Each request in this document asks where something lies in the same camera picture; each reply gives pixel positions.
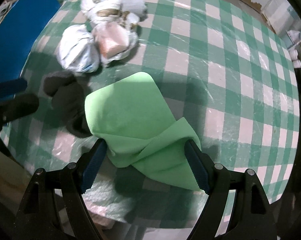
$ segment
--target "blue gripper pad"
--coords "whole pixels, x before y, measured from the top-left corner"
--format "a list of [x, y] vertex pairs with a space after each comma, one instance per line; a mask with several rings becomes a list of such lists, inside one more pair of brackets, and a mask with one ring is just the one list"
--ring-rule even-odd
[[196, 182], [200, 189], [204, 190], [206, 194], [209, 194], [211, 188], [209, 187], [208, 181], [208, 172], [203, 166], [200, 158], [198, 157], [196, 151], [192, 147], [189, 141], [184, 145], [185, 157], [188, 161], [188, 164], [194, 174]]
[[101, 167], [101, 164], [103, 162], [103, 159], [105, 158], [106, 150], [106, 141], [102, 140], [94, 155], [92, 156], [89, 164], [87, 165], [86, 169], [83, 171], [81, 184], [82, 194], [84, 194], [86, 190], [92, 187], [96, 175], [99, 171], [99, 168]]

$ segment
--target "green and white checkered tablecloth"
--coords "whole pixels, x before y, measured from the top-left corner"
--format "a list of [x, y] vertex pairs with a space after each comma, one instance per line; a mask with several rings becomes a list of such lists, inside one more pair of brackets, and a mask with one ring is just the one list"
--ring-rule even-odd
[[[66, 0], [36, 40], [22, 77], [40, 97], [38, 111], [12, 122], [2, 136], [30, 172], [77, 161], [96, 138], [78, 139], [62, 126], [42, 91], [45, 74], [61, 70], [56, 51], [63, 31], [89, 22], [81, 0]], [[146, 0], [140, 44], [113, 67], [79, 77], [94, 91], [133, 73], [149, 73], [176, 119], [184, 116], [202, 149], [228, 169], [251, 168], [270, 202], [289, 178], [298, 140], [299, 102], [292, 62], [283, 41], [258, 20], [223, 0]], [[148, 227], [194, 225], [204, 193], [145, 178], [106, 158], [84, 195], [93, 214]], [[231, 200], [225, 210], [229, 220]]]

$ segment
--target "plastic tablecloth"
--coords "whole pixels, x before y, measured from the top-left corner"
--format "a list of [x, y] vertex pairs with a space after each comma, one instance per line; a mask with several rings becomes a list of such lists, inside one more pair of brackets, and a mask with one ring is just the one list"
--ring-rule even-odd
[[[109, 68], [78, 77], [86, 93], [133, 73], [149, 73], [176, 119], [187, 119], [204, 152], [235, 171], [257, 172], [269, 202], [289, 178], [298, 140], [299, 101], [292, 62], [283, 41], [258, 20], [223, 0], [145, 0], [148, 17], [138, 28], [139, 46]], [[27, 91], [40, 106], [14, 121], [2, 137], [28, 171], [61, 169], [96, 138], [67, 132], [42, 91], [43, 76], [61, 70], [56, 51], [63, 31], [89, 22], [81, 0], [65, 0], [44, 28], [25, 63]], [[229, 220], [234, 192], [224, 213]], [[157, 228], [192, 227], [207, 199], [152, 181], [108, 158], [83, 195], [91, 214]]]

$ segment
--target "white container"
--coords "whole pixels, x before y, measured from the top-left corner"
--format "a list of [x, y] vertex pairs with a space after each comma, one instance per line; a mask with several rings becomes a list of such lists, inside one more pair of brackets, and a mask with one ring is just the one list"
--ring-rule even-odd
[[294, 66], [294, 68], [301, 68], [301, 62], [300, 62], [300, 60], [293, 61], [292, 65]]
[[298, 60], [298, 52], [296, 49], [289, 51], [292, 61]]

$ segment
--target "green cloth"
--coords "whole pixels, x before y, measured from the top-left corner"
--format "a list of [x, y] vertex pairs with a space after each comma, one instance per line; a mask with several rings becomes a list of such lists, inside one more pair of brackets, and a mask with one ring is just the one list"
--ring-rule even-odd
[[198, 136], [184, 117], [175, 120], [149, 74], [139, 72], [89, 94], [85, 114], [116, 167], [132, 165], [150, 179], [199, 190], [184, 155], [186, 140], [200, 147]]

